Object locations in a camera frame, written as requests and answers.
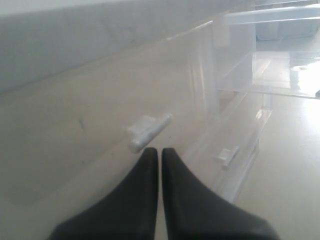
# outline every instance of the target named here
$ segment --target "black rubber tip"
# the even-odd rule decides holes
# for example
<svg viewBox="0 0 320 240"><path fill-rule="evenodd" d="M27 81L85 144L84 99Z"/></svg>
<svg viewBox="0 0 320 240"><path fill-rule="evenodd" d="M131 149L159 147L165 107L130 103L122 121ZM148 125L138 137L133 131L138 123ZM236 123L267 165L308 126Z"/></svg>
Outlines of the black rubber tip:
<svg viewBox="0 0 320 240"><path fill-rule="evenodd" d="M152 240L158 206L158 153L146 148L104 199L60 224L51 240Z"/></svg>
<svg viewBox="0 0 320 240"><path fill-rule="evenodd" d="M279 240L267 221L203 185L173 148L162 151L162 191L169 240Z"/></svg>

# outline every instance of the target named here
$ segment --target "black pointed object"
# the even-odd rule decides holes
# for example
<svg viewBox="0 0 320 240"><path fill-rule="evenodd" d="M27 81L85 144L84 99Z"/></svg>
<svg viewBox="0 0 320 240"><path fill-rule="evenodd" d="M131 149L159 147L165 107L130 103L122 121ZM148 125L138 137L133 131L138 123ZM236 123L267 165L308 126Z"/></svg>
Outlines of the black pointed object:
<svg viewBox="0 0 320 240"><path fill-rule="evenodd" d="M173 148L162 151L162 194L169 240L279 240L267 221L203 185Z"/></svg>
<svg viewBox="0 0 320 240"><path fill-rule="evenodd" d="M158 153L146 148L105 198L60 224L50 240L152 240L158 206Z"/></svg>

